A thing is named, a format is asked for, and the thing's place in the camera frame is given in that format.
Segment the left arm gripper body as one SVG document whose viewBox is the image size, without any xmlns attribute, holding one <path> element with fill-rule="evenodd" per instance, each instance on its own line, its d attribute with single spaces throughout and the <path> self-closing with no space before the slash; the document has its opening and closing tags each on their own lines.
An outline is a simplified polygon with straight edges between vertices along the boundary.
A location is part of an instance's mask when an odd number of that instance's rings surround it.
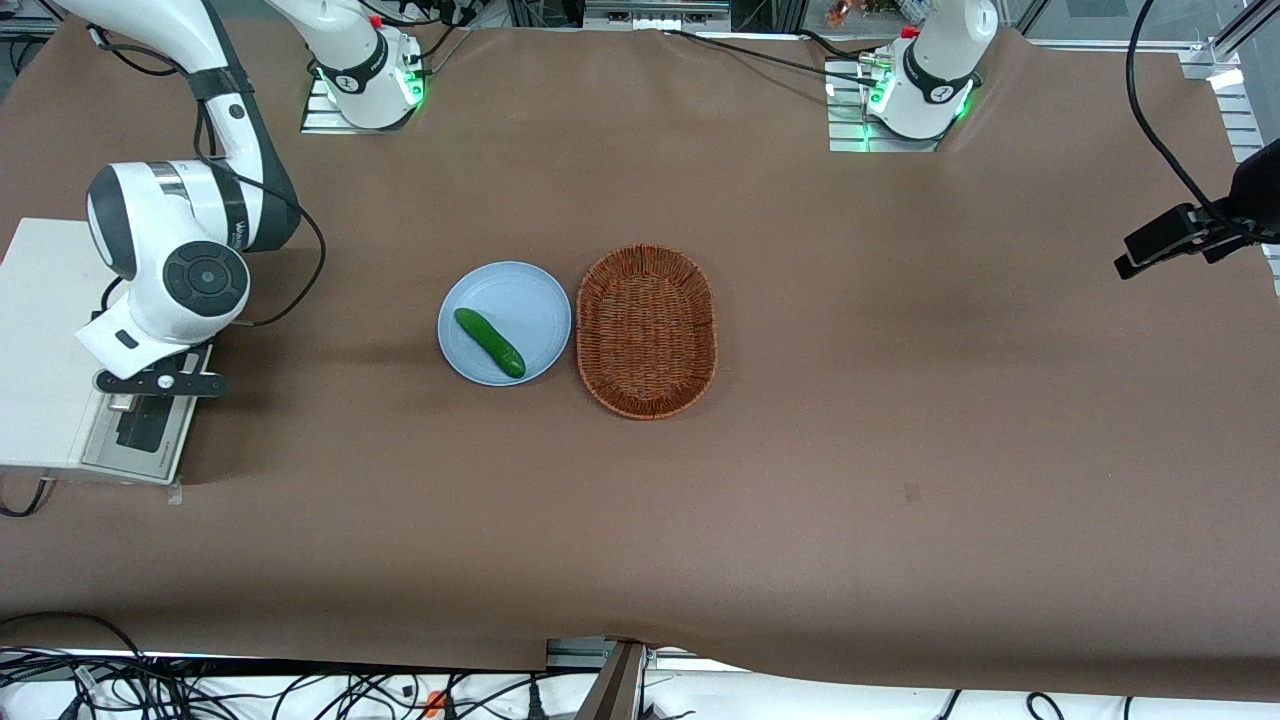
<svg viewBox="0 0 1280 720">
<path fill-rule="evenodd" d="M 1228 215 L 1251 224 L 1251 232 L 1263 240 L 1240 236 L 1228 254 L 1258 243 L 1277 245 L 1279 233 L 1279 140 L 1266 145 L 1239 164 L 1228 195 Z"/>
</svg>

